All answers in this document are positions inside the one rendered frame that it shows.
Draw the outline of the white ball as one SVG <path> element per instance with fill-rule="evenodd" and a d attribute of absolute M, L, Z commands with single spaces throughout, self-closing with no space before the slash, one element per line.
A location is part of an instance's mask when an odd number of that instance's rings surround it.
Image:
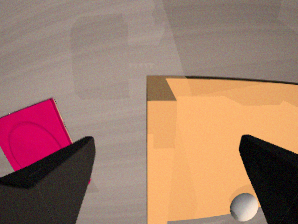
<path fill-rule="evenodd" d="M 250 193 L 237 195 L 230 204 L 230 213 L 238 221 L 247 221 L 254 217 L 258 210 L 258 201 Z"/>

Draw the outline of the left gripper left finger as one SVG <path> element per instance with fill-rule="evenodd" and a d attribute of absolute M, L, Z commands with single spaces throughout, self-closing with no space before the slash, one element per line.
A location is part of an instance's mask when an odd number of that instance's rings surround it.
<path fill-rule="evenodd" d="M 95 154 L 86 136 L 0 177 L 0 224 L 76 224 Z"/>

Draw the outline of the orange tray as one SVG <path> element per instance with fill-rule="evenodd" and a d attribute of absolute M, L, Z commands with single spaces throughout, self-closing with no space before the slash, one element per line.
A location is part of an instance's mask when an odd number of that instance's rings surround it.
<path fill-rule="evenodd" d="M 298 154 L 298 83 L 164 75 L 146 80 L 147 224 L 230 214 L 241 193 L 257 199 L 238 149 L 242 135 Z"/>

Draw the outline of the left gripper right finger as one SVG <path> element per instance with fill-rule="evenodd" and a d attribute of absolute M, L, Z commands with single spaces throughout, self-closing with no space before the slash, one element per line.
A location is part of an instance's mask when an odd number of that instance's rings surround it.
<path fill-rule="evenodd" d="M 239 153 L 267 224 L 298 224 L 298 154 L 249 134 Z"/>

